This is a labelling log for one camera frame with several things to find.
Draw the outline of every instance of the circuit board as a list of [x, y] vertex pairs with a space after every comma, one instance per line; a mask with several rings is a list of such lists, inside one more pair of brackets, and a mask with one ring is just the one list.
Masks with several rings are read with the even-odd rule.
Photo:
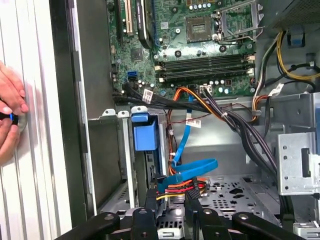
[[[196, 92], [206, 88], [215, 98], [254, 94], [254, 42], [213, 39], [215, 11], [239, 0], [220, 0], [221, 4], [214, 0], [143, 2], [151, 7], [150, 49], [143, 47], [138, 37], [136, 1], [107, 0], [115, 92], [125, 94], [122, 86], [129, 82], [141, 94], [148, 89], [168, 99], [179, 86]], [[233, 31], [251, 27], [252, 15], [246, 7], [227, 16], [228, 28]]]

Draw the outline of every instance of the cable label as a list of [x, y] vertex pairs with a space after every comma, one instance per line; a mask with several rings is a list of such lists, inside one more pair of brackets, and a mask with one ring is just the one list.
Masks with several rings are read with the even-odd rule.
[[142, 96], [142, 101], [144, 101], [147, 104], [150, 104], [153, 95], [154, 95], [153, 91], [150, 91], [145, 88]]
[[281, 93], [283, 87], [283, 83], [278, 84], [278, 86], [276, 86], [276, 88], [269, 93], [269, 97], [278, 96]]
[[201, 128], [201, 120], [193, 119], [191, 116], [191, 113], [187, 113], [185, 125], [200, 129]]

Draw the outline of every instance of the hand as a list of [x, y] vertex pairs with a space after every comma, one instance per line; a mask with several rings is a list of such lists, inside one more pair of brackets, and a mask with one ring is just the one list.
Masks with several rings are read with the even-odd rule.
[[22, 115], [28, 112], [28, 106], [23, 99], [25, 96], [20, 78], [0, 61], [0, 99], [3, 100], [0, 101], [0, 112], [7, 115]]
[[19, 128], [9, 118], [0, 120], [0, 166], [8, 162], [19, 143]]

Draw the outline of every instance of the ram slot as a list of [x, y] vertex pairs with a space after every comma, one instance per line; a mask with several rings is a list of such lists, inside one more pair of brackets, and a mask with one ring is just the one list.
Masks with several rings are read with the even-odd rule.
[[176, 64], [175, 66], [165, 66], [164, 71], [165, 72], [174, 72], [174, 71], [184, 71], [184, 70], [193, 70], [193, 69], [199, 69], [199, 66], [201, 66], [202, 69], [205, 68], [214, 68], [214, 67], [225, 67], [225, 66], [235, 66], [235, 65], [242, 65], [244, 64], [244, 59], [242, 58], [229, 58], [229, 59], [223, 59], [220, 61], [215, 61], [212, 59], [204, 59], [204, 60], [195, 60], [190, 63], [183, 63], [183, 64]]
[[129, 36], [131, 36], [134, 34], [131, 0], [124, 0], [124, 9], [125, 9], [126, 33]]
[[247, 56], [245, 55], [227, 55], [227, 56], [210, 56], [210, 57], [201, 57], [198, 59], [185, 59], [185, 60], [178, 60], [178, 61], [166, 61], [166, 62], [161, 62], [163, 67], [171, 67], [175, 66], [177, 64], [179, 65], [184, 65], [184, 64], [189, 64], [189, 63], [194, 63], [195, 61], [212, 61], [215, 63], [219, 63], [220, 61], [225, 61], [228, 59], [239, 59], [239, 60], [245, 60]]
[[205, 80], [215, 77], [231, 77], [247, 74], [249, 66], [229, 67], [219, 69], [205, 69], [183, 72], [167, 72], [161, 75], [165, 82], [184, 82], [193, 80]]

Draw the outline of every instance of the chip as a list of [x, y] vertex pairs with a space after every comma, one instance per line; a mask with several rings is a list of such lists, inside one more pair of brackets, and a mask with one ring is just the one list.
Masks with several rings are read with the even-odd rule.
[[196, 43], [212, 40], [211, 17], [189, 17], [186, 19], [186, 41]]
[[231, 79], [227, 79], [227, 80], [225, 80], [224, 84], [225, 84], [226, 86], [231, 86], [232, 80], [231, 80]]
[[142, 48], [132, 48], [131, 49], [131, 60], [133, 62], [140, 62], [144, 59], [144, 52]]

